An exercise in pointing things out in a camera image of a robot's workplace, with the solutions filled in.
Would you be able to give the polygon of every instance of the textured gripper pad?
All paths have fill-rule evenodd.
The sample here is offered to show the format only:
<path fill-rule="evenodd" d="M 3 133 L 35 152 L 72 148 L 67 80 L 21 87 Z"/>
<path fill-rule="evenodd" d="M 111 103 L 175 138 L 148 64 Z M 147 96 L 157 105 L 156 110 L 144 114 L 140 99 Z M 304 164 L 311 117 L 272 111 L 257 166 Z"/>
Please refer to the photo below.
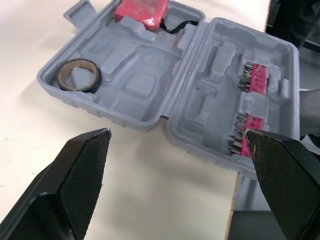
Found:
<path fill-rule="evenodd" d="M 89 139 L 60 187 L 59 196 L 77 240 L 83 240 L 101 190 L 109 138 Z"/>
<path fill-rule="evenodd" d="M 320 202 L 318 186 L 278 141 L 255 131 L 246 138 L 262 193 L 283 234 L 300 239 Z"/>

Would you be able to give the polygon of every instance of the case latch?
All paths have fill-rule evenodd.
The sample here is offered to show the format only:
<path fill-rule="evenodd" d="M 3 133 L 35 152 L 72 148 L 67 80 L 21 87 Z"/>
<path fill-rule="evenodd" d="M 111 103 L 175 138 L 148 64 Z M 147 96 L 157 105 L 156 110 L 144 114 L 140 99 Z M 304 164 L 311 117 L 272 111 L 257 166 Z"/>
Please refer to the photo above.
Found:
<path fill-rule="evenodd" d="M 97 14 L 96 9 L 89 0 L 80 0 L 71 7 L 63 16 L 78 30 L 86 25 Z"/>

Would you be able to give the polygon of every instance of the black electrical tape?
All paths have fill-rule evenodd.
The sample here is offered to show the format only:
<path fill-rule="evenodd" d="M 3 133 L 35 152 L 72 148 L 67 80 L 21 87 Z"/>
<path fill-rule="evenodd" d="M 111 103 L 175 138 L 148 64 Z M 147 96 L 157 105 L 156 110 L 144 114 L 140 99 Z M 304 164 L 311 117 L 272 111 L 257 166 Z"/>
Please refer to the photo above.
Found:
<path fill-rule="evenodd" d="M 160 22 L 160 28 L 162 28 L 163 30 L 165 30 L 169 34 L 177 34 L 178 32 L 180 32 L 181 29 L 184 29 L 187 24 L 198 26 L 197 21 L 183 21 L 175 29 L 169 30 L 165 25 L 164 19 L 162 18 L 162 20 Z"/>
<path fill-rule="evenodd" d="M 67 84 L 67 79 L 74 68 L 86 69 L 94 74 L 90 83 L 84 87 L 73 87 Z M 66 61 L 56 72 L 56 79 L 59 87 L 65 91 L 95 93 L 101 85 L 101 72 L 97 64 L 88 59 L 78 58 Z"/>

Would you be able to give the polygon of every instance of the molded compartment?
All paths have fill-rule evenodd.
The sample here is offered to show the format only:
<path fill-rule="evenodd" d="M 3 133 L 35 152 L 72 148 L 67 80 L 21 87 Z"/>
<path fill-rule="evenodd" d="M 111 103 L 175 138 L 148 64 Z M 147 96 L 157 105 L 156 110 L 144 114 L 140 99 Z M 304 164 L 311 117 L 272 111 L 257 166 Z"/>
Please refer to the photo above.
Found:
<path fill-rule="evenodd" d="M 269 67 L 267 96 L 239 89 L 245 64 Z M 266 131 L 299 139 L 298 69 L 292 44 L 215 18 L 169 119 L 172 142 L 255 178 L 252 160 L 230 153 L 237 116 L 263 118 Z"/>
<path fill-rule="evenodd" d="M 166 100 L 176 94 L 206 24 L 202 12 L 171 1 L 165 18 L 169 29 L 186 20 L 200 24 L 187 24 L 177 34 L 162 29 L 151 32 L 129 17 L 116 22 L 114 12 L 119 4 L 119 0 L 112 2 L 91 20 L 40 71 L 38 81 L 50 95 L 69 105 L 122 126 L 147 131 L 166 114 Z M 78 58 L 91 60 L 100 68 L 102 83 L 95 94 L 62 91 L 57 84 L 55 73 L 59 66 Z M 90 79 L 90 72 L 85 71 L 74 69 L 67 82 L 85 86 Z"/>

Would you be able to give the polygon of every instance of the red bit holder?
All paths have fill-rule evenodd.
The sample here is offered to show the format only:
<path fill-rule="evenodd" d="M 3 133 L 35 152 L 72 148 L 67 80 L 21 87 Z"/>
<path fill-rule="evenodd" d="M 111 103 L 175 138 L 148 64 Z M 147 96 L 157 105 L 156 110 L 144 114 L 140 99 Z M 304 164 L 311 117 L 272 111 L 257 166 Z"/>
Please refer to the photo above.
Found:
<path fill-rule="evenodd" d="M 255 116 L 248 115 L 243 132 L 245 133 L 247 129 L 263 130 L 264 126 L 265 126 L 265 123 L 263 118 L 258 118 Z M 243 140 L 242 140 L 241 155 L 248 158 L 252 158 L 248 141 L 245 137 L 243 137 Z"/>
<path fill-rule="evenodd" d="M 117 22 L 123 17 L 135 19 L 147 30 L 155 31 L 167 14 L 168 5 L 169 0 L 122 0 L 114 17 Z"/>
<path fill-rule="evenodd" d="M 244 68 L 243 78 L 239 87 L 244 92 L 256 92 L 262 95 L 267 94 L 268 68 L 260 64 L 247 64 Z M 265 122 L 263 118 L 250 114 L 238 116 L 235 132 L 239 135 L 232 136 L 233 144 L 231 152 L 248 158 L 252 158 L 248 142 L 244 136 L 246 129 L 263 130 Z"/>

